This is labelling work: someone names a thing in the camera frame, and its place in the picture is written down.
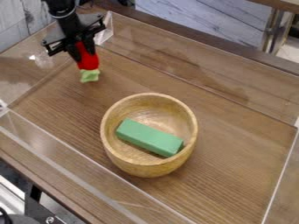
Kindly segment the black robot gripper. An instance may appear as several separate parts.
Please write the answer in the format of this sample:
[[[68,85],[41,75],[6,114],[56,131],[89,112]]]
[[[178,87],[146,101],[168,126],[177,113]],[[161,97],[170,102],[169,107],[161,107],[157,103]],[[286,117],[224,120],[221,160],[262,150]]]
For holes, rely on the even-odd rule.
[[[96,53],[93,38],[105,29],[104,15],[100,13],[77,14],[73,12],[66,17],[57,18],[57,24],[46,33],[41,45],[49,56],[60,52],[68,52],[76,62],[80,62],[80,43],[90,55]]]

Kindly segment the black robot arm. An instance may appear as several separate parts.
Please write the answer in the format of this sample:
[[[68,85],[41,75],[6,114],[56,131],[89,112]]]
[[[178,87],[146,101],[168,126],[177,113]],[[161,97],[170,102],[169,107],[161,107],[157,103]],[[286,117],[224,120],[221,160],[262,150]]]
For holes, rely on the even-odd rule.
[[[82,55],[77,48],[81,42],[86,52],[93,55],[94,36],[106,27],[102,22],[102,14],[78,14],[76,12],[76,0],[42,0],[49,9],[50,17],[56,25],[41,40],[41,46],[46,49],[49,56],[66,52],[76,62],[81,61]]]

